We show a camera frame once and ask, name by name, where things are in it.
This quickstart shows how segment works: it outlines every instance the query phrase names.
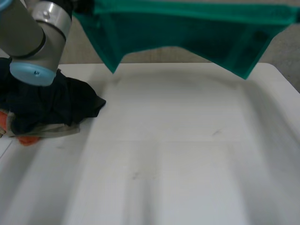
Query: white tabletop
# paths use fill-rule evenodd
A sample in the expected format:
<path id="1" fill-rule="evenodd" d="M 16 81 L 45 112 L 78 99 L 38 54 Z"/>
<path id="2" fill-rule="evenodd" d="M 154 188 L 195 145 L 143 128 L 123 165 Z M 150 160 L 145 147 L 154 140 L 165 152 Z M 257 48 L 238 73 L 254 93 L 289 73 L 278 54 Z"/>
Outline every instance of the white tabletop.
<path id="1" fill-rule="evenodd" d="M 273 66 L 60 68 L 107 105 L 76 135 L 0 140 L 0 225 L 299 224 L 300 95 Z"/>

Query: black cloth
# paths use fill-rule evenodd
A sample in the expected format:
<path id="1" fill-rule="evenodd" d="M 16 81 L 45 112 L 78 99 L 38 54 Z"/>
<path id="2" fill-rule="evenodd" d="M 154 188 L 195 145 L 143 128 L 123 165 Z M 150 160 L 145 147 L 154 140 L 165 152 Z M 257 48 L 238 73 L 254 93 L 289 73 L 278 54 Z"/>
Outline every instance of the black cloth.
<path id="1" fill-rule="evenodd" d="M 0 58 L 0 109 L 11 111 L 15 135 L 30 132 L 38 123 L 71 125 L 97 117 L 106 101 L 85 82 L 57 71 L 48 87 L 37 87 L 15 79 L 9 72 L 10 59 Z"/>

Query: teal fabric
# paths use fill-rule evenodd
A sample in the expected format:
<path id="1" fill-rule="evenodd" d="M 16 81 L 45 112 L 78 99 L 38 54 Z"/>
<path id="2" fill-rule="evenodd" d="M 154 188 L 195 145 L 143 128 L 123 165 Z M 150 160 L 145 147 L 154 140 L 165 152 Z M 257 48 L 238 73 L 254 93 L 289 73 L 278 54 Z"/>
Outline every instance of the teal fabric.
<path id="1" fill-rule="evenodd" d="M 95 0 L 92 13 L 75 16 L 112 72 L 128 53 L 178 46 L 246 79 L 271 40 L 297 22 L 298 10 L 284 5 Z"/>

